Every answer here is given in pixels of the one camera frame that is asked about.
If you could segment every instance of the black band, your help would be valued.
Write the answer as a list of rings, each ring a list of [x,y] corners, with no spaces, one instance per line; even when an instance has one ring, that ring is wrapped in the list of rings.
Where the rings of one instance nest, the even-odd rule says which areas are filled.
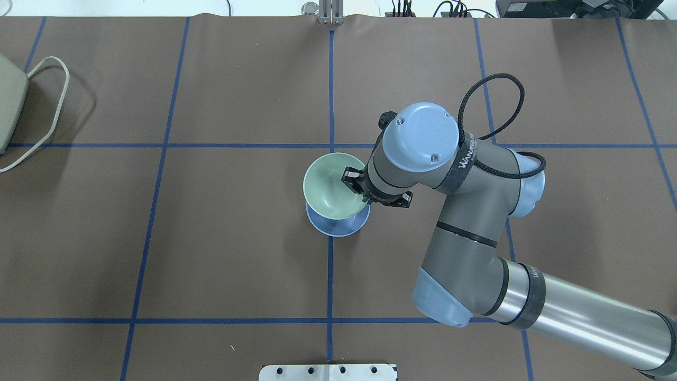
[[[517,314],[512,321],[501,323],[502,325],[511,325],[513,328],[524,330],[531,327],[543,311],[546,303],[546,280],[543,273],[536,267],[520,263],[529,275],[529,293],[524,302],[522,311]]]
[[[508,264],[506,263],[506,260],[498,257],[498,259],[501,260],[501,263],[503,264],[503,286],[501,286],[501,292],[498,294],[498,299],[496,299],[496,303],[494,303],[494,306],[492,309],[489,310],[487,313],[483,313],[482,316],[489,316],[496,312],[498,310],[498,307],[501,307],[501,304],[503,304],[503,299],[506,297],[506,293],[508,292],[508,280],[510,279],[510,270],[508,270]]]
[[[466,132],[465,135],[466,138],[463,141],[463,145],[456,151],[456,156],[452,161],[449,172],[447,172],[444,180],[433,188],[445,195],[453,195],[461,187],[461,184],[468,177],[468,173],[470,173],[470,169],[475,163],[477,138],[469,132]]]
[[[475,233],[471,233],[467,230],[463,230],[461,228],[445,224],[442,221],[437,221],[437,227],[442,230],[446,230],[449,233],[454,233],[455,235],[460,235],[461,237],[472,239],[473,241],[482,243],[486,246],[491,246],[493,248],[496,248],[496,246],[498,246],[498,242],[496,241],[492,241],[491,239],[482,237],[481,235],[476,235]]]
[[[652,369],[652,370],[640,370],[639,372],[649,378],[669,376],[677,372],[677,356],[675,355],[675,350],[677,346],[677,337],[675,333],[677,332],[677,320],[672,317],[665,316],[662,313],[654,310],[650,310],[652,313],[660,316],[665,324],[668,325],[668,331],[670,331],[671,341],[670,341],[670,353],[665,359],[663,365]]]

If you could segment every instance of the blue bowl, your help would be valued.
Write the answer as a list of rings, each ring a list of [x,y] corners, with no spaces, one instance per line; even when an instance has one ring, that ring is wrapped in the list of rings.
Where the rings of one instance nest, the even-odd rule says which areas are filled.
[[[371,205],[367,205],[363,210],[359,211],[359,213],[352,217],[348,217],[343,220],[331,220],[329,218],[322,217],[312,208],[310,208],[310,205],[307,203],[305,204],[305,211],[308,214],[310,223],[313,224],[313,226],[321,233],[324,233],[330,237],[346,237],[358,231],[367,222],[370,209]]]

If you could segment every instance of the light blue cap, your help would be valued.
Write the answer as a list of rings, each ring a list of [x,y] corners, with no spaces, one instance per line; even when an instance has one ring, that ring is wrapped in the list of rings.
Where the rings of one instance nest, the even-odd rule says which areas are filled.
[[[458,125],[444,107],[430,102],[405,107],[383,133],[383,152],[407,172],[427,172],[449,161],[458,146]]]
[[[412,299],[420,312],[452,327],[465,327],[473,317],[469,309],[422,268],[418,268],[418,278]]]
[[[519,173],[525,174],[529,171],[533,171],[538,167],[538,163],[529,159],[528,157],[522,156],[514,150],[508,148],[512,151],[512,154],[517,159],[517,165],[519,167]],[[541,199],[543,196],[543,190],[546,188],[546,172],[542,171],[536,176],[523,178],[520,180],[519,184],[519,199],[517,200],[517,206],[512,212],[510,217],[524,217],[529,214],[534,207],[536,202]]]

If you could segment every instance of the white label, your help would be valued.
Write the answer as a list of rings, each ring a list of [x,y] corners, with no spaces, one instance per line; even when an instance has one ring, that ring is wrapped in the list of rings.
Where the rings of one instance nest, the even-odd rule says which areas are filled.
[[[522,12],[526,7],[526,3],[512,3],[508,7],[508,12]]]

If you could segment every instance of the white bracket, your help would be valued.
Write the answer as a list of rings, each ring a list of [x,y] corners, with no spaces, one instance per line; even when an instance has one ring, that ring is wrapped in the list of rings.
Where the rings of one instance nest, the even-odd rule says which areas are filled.
[[[259,381],[397,381],[397,365],[268,365]]]
[[[320,0],[320,24],[343,24],[343,0]]]

